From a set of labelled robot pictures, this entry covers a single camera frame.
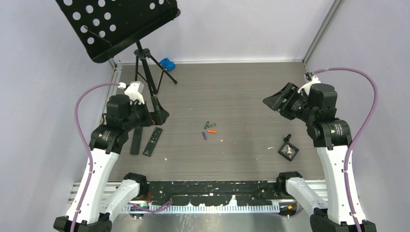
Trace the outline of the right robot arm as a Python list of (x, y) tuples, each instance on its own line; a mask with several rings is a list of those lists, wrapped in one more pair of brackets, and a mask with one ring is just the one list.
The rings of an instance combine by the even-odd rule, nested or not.
[(288, 83), (263, 103), (286, 119), (300, 119), (321, 160), (327, 201), (323, 200), (298, 172), (280, 173), (276, 192), (295, 198), (309, 214), (314, 232), (374, 232), (357, 196), (352, 173), (352, 137), (348, 123), (336, 117), (337, 92), (328, 84), (308, 85), (308, 91)]

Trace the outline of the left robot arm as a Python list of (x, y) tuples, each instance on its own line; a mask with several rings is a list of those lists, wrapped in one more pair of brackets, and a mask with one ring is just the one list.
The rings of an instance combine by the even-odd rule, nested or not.
[(152, 96), (153, 111), (142, 96), (117, 94), (106, 105), (105, 123), (99, 125), (86, 145), (88, 161), (75, 199), (66, 215), (57, 217), (53, 228), (58, 232), (109, 232), (114, 220), (133, 199), (143, 200), (148, 194), (144, 175), (128, 173), (119, 187), (107, 198), (103, 193), (129, 132), (135, 128), (162, 125), (169, 113)]

